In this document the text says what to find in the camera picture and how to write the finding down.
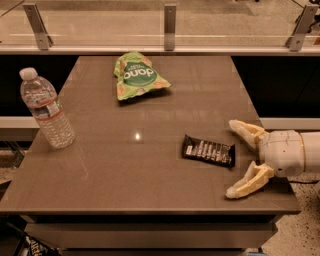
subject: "railing post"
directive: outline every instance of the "railing post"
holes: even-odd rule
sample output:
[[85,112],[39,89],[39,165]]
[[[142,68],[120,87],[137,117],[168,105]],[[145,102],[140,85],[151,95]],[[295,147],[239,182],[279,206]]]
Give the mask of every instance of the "railing post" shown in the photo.
[[37,5],[23,4],[23,8],[32,27],[38,48],[48,50],[53,45],[53,41],[43,24]]
[[173,51],[175,48],[176,8],[176,4],[164,6],[164,49],[166,51]]
[[286,42],[286,46],[290,51],[297,52],[300,51],[306,34],[310,29],[313,18],[317,13],[319,6],[318,5],[306,5],[298,19],[297,25]]

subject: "glass railing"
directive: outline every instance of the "glass railing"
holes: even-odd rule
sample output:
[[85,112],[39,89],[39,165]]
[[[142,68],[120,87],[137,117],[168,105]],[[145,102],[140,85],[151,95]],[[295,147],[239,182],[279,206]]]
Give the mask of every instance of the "glass railing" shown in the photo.
[[[48,35],[50,51],[162,50],[165,5],[175,4],[174,51],[228,48],[288,51],[307,0],[37,0],[0,1],[0,51],[34,51],[38,44],[25,5],[35,3]],[[318,24],[303,46],[317,53]]]

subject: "table top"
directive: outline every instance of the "table top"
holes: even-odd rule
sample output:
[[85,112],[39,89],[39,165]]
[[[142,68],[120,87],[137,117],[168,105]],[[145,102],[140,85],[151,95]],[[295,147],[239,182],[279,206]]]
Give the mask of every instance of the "table top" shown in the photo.
[[[225,197],[255,152],[230,119],[260,124],[227,56],[149,56],[172,87],[127,103],[116,96],[116,56],[81,56],[60,93],[75,142],[52,150],[38,133],[0,202],[10,214],[290,214],[287,179],[240,200]],[[182,157],[185,134],[235,144],[226,168]]]

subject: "black wall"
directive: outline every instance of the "black wall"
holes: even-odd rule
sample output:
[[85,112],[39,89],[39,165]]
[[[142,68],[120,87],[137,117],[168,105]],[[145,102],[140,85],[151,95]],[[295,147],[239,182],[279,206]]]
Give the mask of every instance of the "black wall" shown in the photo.
[[320,57],[232,57],[260,117],[320,117]]
[[67,55],[1,55],[0,116],[31,116],[20,96],[21,69],[35,68],[59,93],[77,59]]

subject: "chip bag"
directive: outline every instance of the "chip bag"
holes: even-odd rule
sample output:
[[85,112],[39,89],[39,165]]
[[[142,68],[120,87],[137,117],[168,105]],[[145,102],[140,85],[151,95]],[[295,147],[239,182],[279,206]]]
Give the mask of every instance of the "chip bag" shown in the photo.
[[118,77],[118,100],[126,100],[171,86],[152,68],[152,62],[139,52],[129,52],[119,57],[114,74]]

